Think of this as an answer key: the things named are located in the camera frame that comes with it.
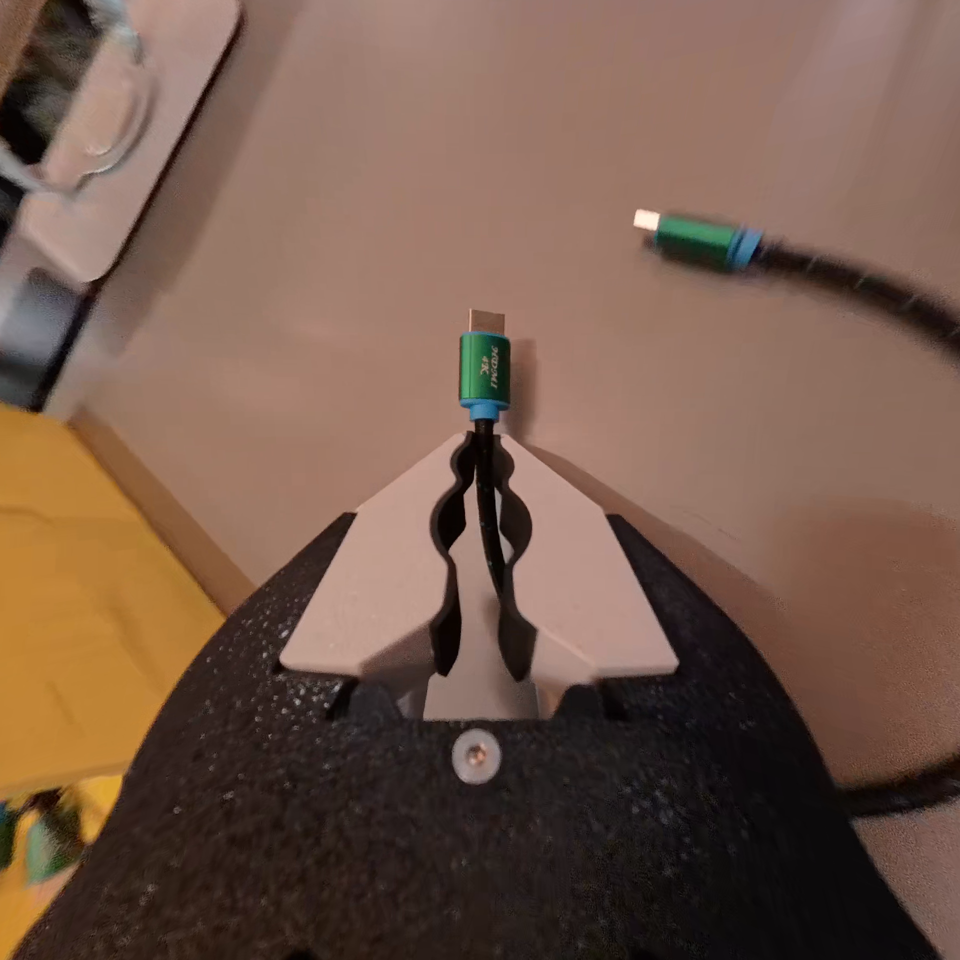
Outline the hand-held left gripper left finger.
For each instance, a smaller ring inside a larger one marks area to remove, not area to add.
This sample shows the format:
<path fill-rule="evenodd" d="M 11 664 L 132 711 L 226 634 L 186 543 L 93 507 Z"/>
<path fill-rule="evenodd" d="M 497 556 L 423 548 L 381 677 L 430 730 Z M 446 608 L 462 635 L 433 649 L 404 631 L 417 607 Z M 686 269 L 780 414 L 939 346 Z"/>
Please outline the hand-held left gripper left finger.
<path fill-rule="evenodd" d="M 431 678 L 450 673 L 461 639 L 450 546 L 463 533 L 473 434 L 456 434 L 355 511 L 279 656 L 290 671 L 386 688 L 424 717 Z"/>

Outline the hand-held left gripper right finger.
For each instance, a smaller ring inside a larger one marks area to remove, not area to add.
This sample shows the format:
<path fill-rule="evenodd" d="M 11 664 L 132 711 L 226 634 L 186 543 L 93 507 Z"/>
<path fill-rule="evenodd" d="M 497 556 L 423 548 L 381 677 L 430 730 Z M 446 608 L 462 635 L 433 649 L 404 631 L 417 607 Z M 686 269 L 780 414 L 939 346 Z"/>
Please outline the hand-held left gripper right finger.
<path fill-rule="evenodd" d="M 513 438 L 500 450 L 512 548 L 501 651 L 538 713 L 555 714 L 571 687 L 674 674 L 678 655 L 606 512 Z"/>

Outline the yellow plastic bin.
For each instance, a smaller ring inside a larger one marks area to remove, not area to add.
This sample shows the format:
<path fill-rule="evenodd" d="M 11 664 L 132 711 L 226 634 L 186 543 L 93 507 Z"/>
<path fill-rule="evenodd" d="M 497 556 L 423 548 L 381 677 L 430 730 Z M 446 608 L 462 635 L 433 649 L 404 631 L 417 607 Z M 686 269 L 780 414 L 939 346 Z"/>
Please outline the yellow plastic bin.
<path fill-rule="evenodd" d="M 69 428 L 1 412 L 2 958 L 224 618 Z"/>

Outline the white stand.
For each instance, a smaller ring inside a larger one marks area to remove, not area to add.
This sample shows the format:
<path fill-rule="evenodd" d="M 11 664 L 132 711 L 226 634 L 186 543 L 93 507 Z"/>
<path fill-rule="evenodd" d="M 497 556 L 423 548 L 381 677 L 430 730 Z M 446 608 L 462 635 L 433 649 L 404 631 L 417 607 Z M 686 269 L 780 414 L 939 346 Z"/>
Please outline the white stand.
<path fill-rule="evenodd" d="M 2 290 L 114 267 L 239 28 L 234 1 L 2 2 Z"/>

